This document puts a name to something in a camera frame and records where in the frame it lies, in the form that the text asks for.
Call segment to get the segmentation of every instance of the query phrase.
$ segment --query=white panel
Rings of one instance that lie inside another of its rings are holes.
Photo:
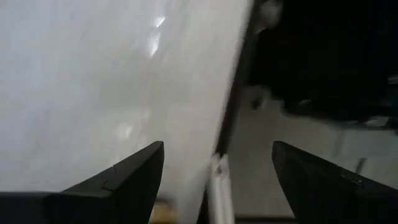
[[[220,159],[220,155],[215,154],[211,160],[207,188],[211,224],[235,223],[229,174],[228,155],[224,155]]]
[[[63,190],[155,140],[194,222],[251,1],[0,3],[0,189]]]

